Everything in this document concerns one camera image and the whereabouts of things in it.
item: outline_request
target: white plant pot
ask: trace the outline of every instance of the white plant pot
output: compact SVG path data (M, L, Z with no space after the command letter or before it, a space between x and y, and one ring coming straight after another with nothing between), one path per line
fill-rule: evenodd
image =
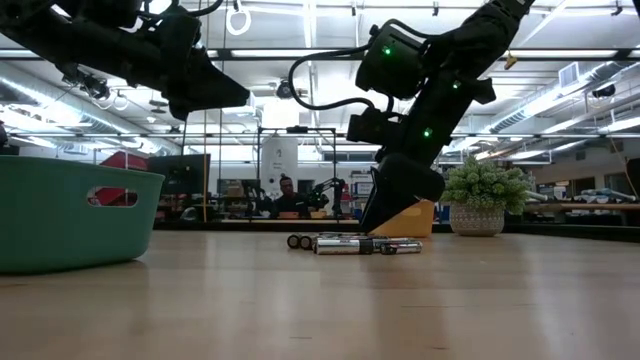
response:
M477 210L465 204L451 204L451 228L461 236L491 237L504 229L504 210Z

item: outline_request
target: potted plant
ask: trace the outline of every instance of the potted plant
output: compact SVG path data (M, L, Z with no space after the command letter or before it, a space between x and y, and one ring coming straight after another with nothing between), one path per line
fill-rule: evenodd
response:
M504 229L504 212L522 214L528 183L520 169L505 170L469 157L447 172L443 202L451 204L451 228L462 236L494 236Z

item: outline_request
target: green plastic bin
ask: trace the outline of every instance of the green plastic bin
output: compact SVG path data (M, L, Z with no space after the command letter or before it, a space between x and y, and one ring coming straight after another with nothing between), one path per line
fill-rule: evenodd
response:
M63 271L147 251L162 175L77 162L0 156L0 273ZM91 205L96 187L135 191L131 207Z

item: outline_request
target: exposed ductwork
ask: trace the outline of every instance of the exposed ductwork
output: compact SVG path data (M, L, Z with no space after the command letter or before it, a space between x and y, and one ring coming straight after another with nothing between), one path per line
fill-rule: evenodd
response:
M607 81L611 81L614 76L633 67L635 64L635 62L630 61L610 61L594 67L590 63L580 63L579 68L582 71L582 75L580 75L576 84L562 87L560 82L556 81L546 86L535 94L526 97L515 109L511 108L496 116L491 121L488 130L495 134L519 122L528 120L570 99L571 96L577 93L584 93L597 88Z
M615 109L620 109L620 108L632 108L633 104L635 104L636 102L640 101L640 93L637 94L633 94L631 96L627 96L626 98L620 99L616 102L613 102L611 104L608 105L604 105L600 108L594 109L593 111L590 111L588 113L585 113L583 115L577 116L573 119L567 120L566 122L563 122L561 124L565 124L566 123L566 127L570 127L570 126L574 126L577 125L581 122L587 121L587 120L592 120L594 118L597 118L599 116L602 116L603 114L608 114L610 111L614 111ZM623 111L621 114L619 114L619 116L623 116L626 115L625 111ZM494 156L501 156L507 153L510 153L512 151L517 150L522 143L527 142L526 140L523 141L519 141L519 142L509 142L509 143L503 143L501 145L498 145L496 148L494 148L492 151L490 151L491 155L487 155L487 156L483 156L483 158L490 158L490 157L494 157ZM555 147L559 147L559 146L563 146L566 144L570 144L572 143L572 140L556 140L556 141L550 141L550 142L529 142L529 145L527 145L527 148L532 149L532 150L553 150Z
M40 80L33 75L0 62L0 82L7 87L33 99L40 107L64 117L66 121L73 121L66 117L76 117L77 121L90 123L91 127L83 128L86 132L102 133L114 130L117 133L146 133L147 130L132 124L107 111L101 110L89 101L85 101L73 94L65 94L64 90ZM157 148L158 155L179 154L178 145L165 139L145 139Z

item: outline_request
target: yellow wooden block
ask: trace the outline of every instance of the yellow wooden block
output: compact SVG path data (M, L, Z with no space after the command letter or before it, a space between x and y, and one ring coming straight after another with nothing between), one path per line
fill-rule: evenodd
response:
M421 201L380 225L370 235L427 238L431 236L434 211L433 202Z

